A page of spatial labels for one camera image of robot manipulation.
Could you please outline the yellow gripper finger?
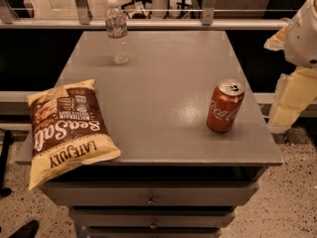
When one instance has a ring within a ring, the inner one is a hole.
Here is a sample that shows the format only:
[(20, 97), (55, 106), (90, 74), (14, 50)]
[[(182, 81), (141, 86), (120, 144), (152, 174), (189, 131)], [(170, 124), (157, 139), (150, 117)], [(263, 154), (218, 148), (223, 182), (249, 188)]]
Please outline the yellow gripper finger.
[(277, 81), (267, 126), (270, 130), (288, 130), (317, 98), (317, 69), (298, 66), (291, 75)]
[(267, 39), (264, 43), (264, 48), (270, 51), (283, 51), (284, 50), (284, 40), (286, 34), (286, 27), (282, 27), (273, 36)]

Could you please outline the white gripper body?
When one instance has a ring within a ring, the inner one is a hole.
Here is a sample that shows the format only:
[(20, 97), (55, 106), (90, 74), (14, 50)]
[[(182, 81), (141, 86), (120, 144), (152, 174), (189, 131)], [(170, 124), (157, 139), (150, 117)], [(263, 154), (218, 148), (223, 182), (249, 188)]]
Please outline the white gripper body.
[(287, 26), (285, 59), (297, 66), (317, 67), (317, 0), (306, 0)]

